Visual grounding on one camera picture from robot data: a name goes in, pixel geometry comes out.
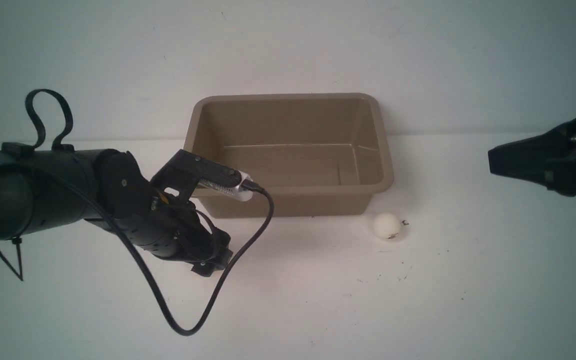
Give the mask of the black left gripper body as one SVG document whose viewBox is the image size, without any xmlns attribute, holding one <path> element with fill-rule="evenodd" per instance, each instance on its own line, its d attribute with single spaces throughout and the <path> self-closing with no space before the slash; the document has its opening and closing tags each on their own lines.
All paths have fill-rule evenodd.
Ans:
<svg viewBox="0 0 576 360">
<path fill-rule="evenodd" d="M 189 205 L 166 203 L 162 193 L 120 194 L 99 205 L 133 246 L 170 261 L 207 262 L 218 256 L 218 237 Z"/>
</svg>

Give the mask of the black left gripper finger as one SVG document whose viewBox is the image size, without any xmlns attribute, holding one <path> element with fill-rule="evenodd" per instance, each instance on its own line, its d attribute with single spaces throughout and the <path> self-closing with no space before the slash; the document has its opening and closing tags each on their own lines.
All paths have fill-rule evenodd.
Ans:
<svg viewBox="0 0 576 360">
<path fill-rule="evenodd" d="M 230 235 L 219 235 L 216 255 L 208 260 L 194 262 L 190 271 L 204 278 L 210 278 L 215 272 L 224 271 L 234 256 L 230 242 Z"/>
</svg>

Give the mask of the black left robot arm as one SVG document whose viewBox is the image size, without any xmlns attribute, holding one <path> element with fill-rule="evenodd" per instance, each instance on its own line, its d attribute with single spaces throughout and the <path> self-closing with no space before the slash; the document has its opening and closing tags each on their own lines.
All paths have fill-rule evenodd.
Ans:
<svg viewBox="0 0 576 360">
<path fill-rule="evenodd" d="M 114 219 L 128 241 L 164 261 L 192 264 L 209 277 L 233 256 L 230 235 L 204 227 L 188 192 L 165 193 L 141 173 L 130 152 L 114 149 L 14 153 L 0 150 L 0 240 L 12 240 L 78 221 L 112 232 L 80 196 L 39 173 L 66 181 Z"/>
</svg>

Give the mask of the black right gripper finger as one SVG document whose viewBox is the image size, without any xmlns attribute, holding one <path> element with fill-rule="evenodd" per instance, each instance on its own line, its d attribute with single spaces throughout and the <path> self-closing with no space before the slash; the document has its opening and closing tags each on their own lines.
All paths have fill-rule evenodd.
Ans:
<svg viewBox="0 0 576 360">
<path fill-rule="evenodd" d="M 489 171 L 496 176 L 535 183 L 549 191 L 564 191 L 565 186 L 555 179 L 554 165 L 573 151 L 575 136 L 576 118 L 538 136 L 496 146 L 487 151 Z"/>
</svg>

